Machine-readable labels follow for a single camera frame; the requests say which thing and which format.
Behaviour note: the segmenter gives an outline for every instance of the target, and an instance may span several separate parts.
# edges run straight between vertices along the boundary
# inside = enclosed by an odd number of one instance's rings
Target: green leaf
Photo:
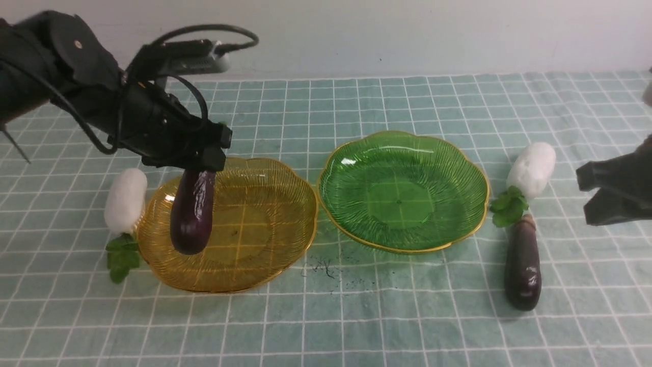
[[[110,240],[109,243],[106,244],[106,251],[109,252],[120,251],[122,249],[127,249],[129,251],[138,250],[138,243],[136,242],[136,239],[131,236],[131,234],[123,233],[113,240]]]
[[[111,267],[113,265],[113,256],[114,255],[115,255],[115,253],[113,253],[113,252],[109,252],[109,253],[106,254],[106,268],[107,269],[111,269]]]
[[[125,264],[130,269],[135,269],[140,266],[140,256],[137,252],[129,251],[125,252]]]
[[[136,243],[136,241],[127,242],[123,245],[123,249],[125,251],[138,251],[138,244]]]
[[[494,222],[494,225],[499,228],[508,227],[511,224],[503,214],[494,214],[492,221]]]
[[[124,264],[117,264],[109,271],[109,277],[115,284],[120,284],[129,275],[129,267]]]
[[[520,199],[512,199],[505,209],[494,213],[494,225],[497,227],[513,225],[523,217],[523,211],[523,202]]]
[[[489,207],[489,211],[496,213],[502,209],[505,209],[509,205],[510,200],[511,198],[506,193],[498,195],[498,197],[492,201],[491,206]]]
[[[528,210],[529,209],[529,204],[527,203],[527,199],[525,196],[521,195],[518,197],[518,201],[520,201],[521,208],[523,210]]]
[[[108,244],[106,244],[106,251],[109,252],[117,252],[122,249],[122,241],[120,241],[120,238],[114,238],[113,240],[110,240]]]
[[[507,188],[507,194],[509,194],[511,197],[519,197],[523,195],[521,189],[513,185]]]

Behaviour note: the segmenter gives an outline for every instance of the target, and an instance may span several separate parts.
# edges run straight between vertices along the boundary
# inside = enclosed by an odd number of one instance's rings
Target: yellow plate
[[[170,287],[230,293],[261,285],[308,249],[317,229],[315,191],[285,164],[229,157],[215,180],[206,249],[181,255],[170,240],[170,210],[181,177],[161,186],[137,229],[140,252]]]

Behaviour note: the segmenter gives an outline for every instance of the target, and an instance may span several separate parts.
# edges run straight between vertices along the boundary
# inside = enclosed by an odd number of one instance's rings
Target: glass plate
[[[336,149],[317,188],[341,231],[395,253],[436,251],[472,235],[489,200],[487,177],[458,148],[402,131]]]
[[[215,179],[209,243],[197,255],[182,255],[170,240],[170,210],[180,180],[156,191],[137,229],[145,262],[170,287],[245,291],[292,265],[315,237],[319,206],[308,182],[279,161],[229,157]]]

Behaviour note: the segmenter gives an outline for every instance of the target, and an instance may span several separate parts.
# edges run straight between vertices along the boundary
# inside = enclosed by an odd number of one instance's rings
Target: cable
[[[41,78],[39,75],[36,75],[35,73],[28,71],[27,69],[23,68],[19,64],[9,59],[6,59],[4,57],[0,57],[0,62],[9,65],[10,67],[22,72],[24,75],[36,81],[42,87],[50,91],[50,93],[52,93],[55,96],[55,98],[66,107],[67,112],[75,119],[77,124],[80,126],[82,131],[86,134],[86,136],[88,136],[88,139],[93,143],[95,148],[97,148],[97,150],[99,150],[103,154],[112,155],[115,152],[117,152],[121,141],[122,125],[123,125],[124,113],[125,113],[125,98],[128,94],[129,88],[131,88],[137,82],[134,75],[138,74],[136,71],[138,71],[138,67],[140,66],[139,64],[141,63],[142,53],[146,50],[149,50],[152,47],[160,46],[161,44],[165,43],[167,40],[170,40],[174,37],[178,37],[180,35],[185,35],[189,33],[195,33],[199,31],[227,31],[232,33],[238,33],[252,39],[251,41],[242,44],[221,44],[215,48],[215,52],[221,54],[226,54],[228,52],[233,52],[237,50],[244,50],[246,48],[250,48],[257,45],[259,42],[258,36],[255,33],[248,31],[244,28],[237,27],[235,25],[203,24],[203,25],[191,25],[189,27],[183,27],[183,28],[170,31],[162,35],[161,37],[155,39],[149,45],[143,46],[143,48],[141,48],[141,50],[136,54],[134,59],[132,59],[132,61],[129,63],[129,66],[126,68],[126,82],[124,83],[123,88],[120,90],[120,94],[118,98],[119,107],[118,107],[117,124],[115,126],[115,135],[114,135],[115,138],[113,140],[113,144],[109,148],[105,147],[105,145],[100,141],[97,135],[93,132],[90,125],[84,120],[82,115],[77,111],[77,109],[72,105],[72,103],[63,94],[61,94],[61,92],[59,92],[57,88],[51,85],[47,80]],[[176,76],[176,75],[161,75],[161,76],[168,76],[170,78],[177,79],[184,86],[186,86],[186,88],[190,90],[193,96],[195,96],[197,102],[200,105],[200,110],[201,110],[200,124],[197,127],[191,127],[189,129],[186,127],[180,127],[180,128],[188,132],[195,132],[200,130],[208,122],[208,107],[206,104],[206,100],[203,98],[201,92],[195,86],[193,86],[188,80],[181,78],[180,76]]]
[[[200,106],[200,111],[201,111],[201,122],[199,126],[191,129],[187,129],[186,127],[181,127],[181,126],[179,128],[188,131],[189,133],[199,131],[202,127],[204,127],[206,123],[208,123],[208,105],[206,104],[206,99],[204,99],[203,95],[197,89],[197,87],[193,86],[192,83],[190,83],[187,79],[181,78],[180,76],[174,74],[159,74],[156,76],[156,78],[161,78],[161,77],[174,78],[180,81],[186,88],[188,88],[188,90],[190,90],[192,95],[195,97],[197,103]]]
[[[151,48],[161,46],[164,44],[166,41],[178,37],[181,35],[187,35],[189,33],[195,33],[195,32],[201,32],[201,31],[225,31],[225,32],[231,32],[231,33],[238,33],[244,36],[247,36],[251,38],[251,41],[246,42],[246,43],[241,43],[241,44],[221,44],[215,48],[215,52],[220,52],[222,54],[226,54],[228,52],[232,51],[237,51],[237,50],[244,50],[246,48],[251,48],[255,45],[258,44],[259,38],[258,36],[241,27],[237,27],[236,25],[228,25],[228,24],[199,24],[199,25],[190,25],[188,27],[182,27],[179,29],[175,29],[173,31],[167,32],[160,36],[159,38],[155,39],[152,43],[146,44],[141,49],[136,53],[134,58],[131,60],[127,68],[125,69],[126,72],[126,80],[123,80],[123,88],[120,92],[120,97],[118,99],[119,101],[119,108],[118,108],[118,127],[122,126],[122,121],[124,118],[124,101],[125,97],[127,96],[127,92],[129,91],[129,88],[131,88],[134,84],[136,84],[136,75],[138,75],[139,68],[142,66],[142,59],[143,59],[143,54],[145,54],[148,50]],[[196,129],[191,128],[189,131],[197,131],[201,129],[207,122],[208,122],[208,108],[206,106],[206,100],[203,98],[201,93],[197,88],[195,88],[188,80],[185,80],[183,78],[180,78],[178,76],[170,76],[174,79],[177,79],[181,83],[183,83],[189,90],[190,92],[195,96],[197,99],[197,102],[200,104],[201,108],[201,123],[200,126],[198,126]],[[115,144],[117,145],[119,141],[119,135],[116,134],[115,136]]]
[[[13,62],[11,60],[8,60],[7,58],[0,57],[0,63],[4,63],[6,65],[9,65],[10,67],[22,72],[24,75],[26,75],[30,79],[34,80],[35,82],[39,83],[42,87],[44,87],[45,89],[49,90],[52,94],[54,94],[55,98],[66,106],[66,108],[68,109],[67,112],[70,115],[72,115],[72,118],[74,118],[75,121],[77,121],[77,124],[81,127],[82,131],[84,131],[86,136],[88,136],[88,139],[91,140],[93,145],[100,152],[102,152],[104,154],[113,154],[113,153],[115,153],[117,151],[117,141],[116,141],[114,147],[112,147],[112,148],[105,147],[102,144],[102,142],[100,141],[100,139],[95,135],[92,128],[84,120],[82,115],[77,111],[76,108],[74,108],[72,103],[70,103],[70,101],[66,97],[64,97],[64,95],[61,94],[61,92],[59,92],[57,90],[57,88],[52,86],[47,80],[41,78],[39,75],[36,75],[31,71],[28,71],[27,69],[23,68],[19,64],[15,63],[15,62]],[[120,128],[121,128],[121,124],[116,127],[116,130],[119,131]]]

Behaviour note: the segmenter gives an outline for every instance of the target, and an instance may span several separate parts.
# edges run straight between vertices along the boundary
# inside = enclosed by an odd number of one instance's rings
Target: eggplant
[[[505,262],[505,294],[520,311],[531,311],[541,295],[541,262],[537,227],[526,214],[512,228]]]
[[[195,255],[206,248],[213,229],[215,172],[185,170],[172,202],[170,238],[183,255]]]

